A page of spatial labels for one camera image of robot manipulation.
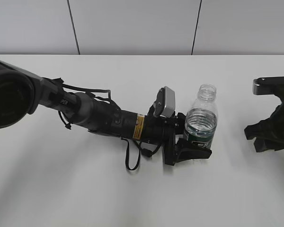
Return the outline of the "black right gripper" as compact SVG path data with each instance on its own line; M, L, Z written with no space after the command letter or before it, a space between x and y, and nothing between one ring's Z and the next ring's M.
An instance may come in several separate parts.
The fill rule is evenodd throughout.
M256 152L284 149L284 99L273 113L256 124L244 129L247 140L254 139Z

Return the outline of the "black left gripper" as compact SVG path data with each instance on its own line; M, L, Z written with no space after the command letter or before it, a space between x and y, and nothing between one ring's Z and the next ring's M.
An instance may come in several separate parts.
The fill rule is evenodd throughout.
M208 159L212 151L188 142L185 139L178 139L176 135L182 135L184 131L185 115L179 112L173 113L171 118L166 118L164 122L164 164L173 166L175 163L192 159Z

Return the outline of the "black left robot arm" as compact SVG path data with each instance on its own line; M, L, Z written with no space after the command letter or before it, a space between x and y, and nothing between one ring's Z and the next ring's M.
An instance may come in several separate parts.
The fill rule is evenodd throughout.
M99 97L98 89L74 87L61 78L49 79L0 60L0 129L33 114L39 105L54 109L64 126L86 128L90 133L133 142L139 156L152 157L155 151L142 143L163 148L166 165L208 159L209 148L183 138L185 115L175 112L175 93L162 87L146 115L121 109L110 96Z

